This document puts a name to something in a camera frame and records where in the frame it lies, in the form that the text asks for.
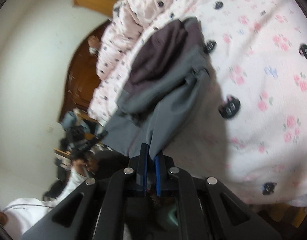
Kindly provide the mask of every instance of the wooden bed frame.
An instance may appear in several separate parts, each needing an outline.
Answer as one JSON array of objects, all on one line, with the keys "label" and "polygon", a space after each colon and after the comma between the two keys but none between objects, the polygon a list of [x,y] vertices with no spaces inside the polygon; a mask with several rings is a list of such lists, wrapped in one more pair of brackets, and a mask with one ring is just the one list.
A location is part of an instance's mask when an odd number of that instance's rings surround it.
[{"label": "wooden bed frame", "polygon": [[103,32],[109,24],[110,21],[107,20],[97,27],[76,50],[68,69],[64,101],[58,122],[62,121],[67,111],[72,111],[74,108],[87,111],[93,91],[100,84],[100,79],[96,74],[97,56],[90,54],[87,40],[91,35],[95,35],[101,40]]}]

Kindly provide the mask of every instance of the person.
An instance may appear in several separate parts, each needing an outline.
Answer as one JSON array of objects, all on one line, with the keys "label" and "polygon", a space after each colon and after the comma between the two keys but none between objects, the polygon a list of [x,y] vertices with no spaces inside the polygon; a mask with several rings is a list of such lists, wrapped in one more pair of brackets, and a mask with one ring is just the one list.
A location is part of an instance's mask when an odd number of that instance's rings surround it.
[{"label": "person", "polygon": [[85,168],[96,179],[111,177],[116,171],[128,166],[129,158],[114,151],[102,151],[89,156],[87,160],[72,161],[71,174],[63,192],[53,201],[40,201],[36,198],[18,198],[0,210],[0,224],[14,240],[43,218],[81,183],[87,179]]}]

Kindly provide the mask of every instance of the blanket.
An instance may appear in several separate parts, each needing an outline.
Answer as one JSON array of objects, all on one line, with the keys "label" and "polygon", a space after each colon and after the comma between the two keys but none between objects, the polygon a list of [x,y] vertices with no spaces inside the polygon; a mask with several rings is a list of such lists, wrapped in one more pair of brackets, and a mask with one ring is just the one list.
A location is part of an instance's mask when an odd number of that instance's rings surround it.
[{"label": "blanket", "polygon": [[307,19],[295,0],[119,1],[89,115],[108,121],[142,46],[188,17],[209,44],[211,86],[164,154],[218,177],[246,203],[307,205]]}]

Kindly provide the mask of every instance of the cable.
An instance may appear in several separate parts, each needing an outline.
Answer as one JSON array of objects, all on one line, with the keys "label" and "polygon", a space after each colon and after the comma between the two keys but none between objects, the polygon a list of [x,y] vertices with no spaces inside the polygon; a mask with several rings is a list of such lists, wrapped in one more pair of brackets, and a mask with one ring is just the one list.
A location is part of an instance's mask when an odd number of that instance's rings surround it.
[{"label": "cable", "polygon": [[44,206],[44,205],[35,205],[35,204],[15,204],[15,205],[11,205],[9,207],[5,207],[3,210],[2,210],[2,213],[6,212],[8,209],[10,208],[14,208],[14,207],[17,207],[17,206],[36,206],[36,207],[48,207],[48,208],[54,208],[54,207],[50,207],[50,206]]}]

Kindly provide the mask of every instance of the metal screw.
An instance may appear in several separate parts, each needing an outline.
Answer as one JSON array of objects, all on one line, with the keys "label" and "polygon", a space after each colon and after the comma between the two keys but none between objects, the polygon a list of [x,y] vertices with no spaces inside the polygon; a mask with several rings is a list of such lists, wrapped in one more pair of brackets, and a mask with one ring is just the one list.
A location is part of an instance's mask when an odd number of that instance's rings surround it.
[{"label": "metal screw", "polygon": [[95,184],[95,182],[96,182],[95,178],[88,178],[88,179],[86,179],[86,184],[87,185]]},{"label": "metal screw", "polygon": [[207,182],[208,182],[208,184],[215,185],[215,184],[217,184],[218,180],[214,177],[209,177],[207,179]]},{"label": "metal screw", "polygon": [[124,169],[124,174],[132,174],[133,172],[134,172],[133,168],[128,167]]},{"label": "metal screw", "polygon": [[171,167],[169,169],[170,173],[172,174],[177,174],[179,172],[179,168],[178,167]]}]

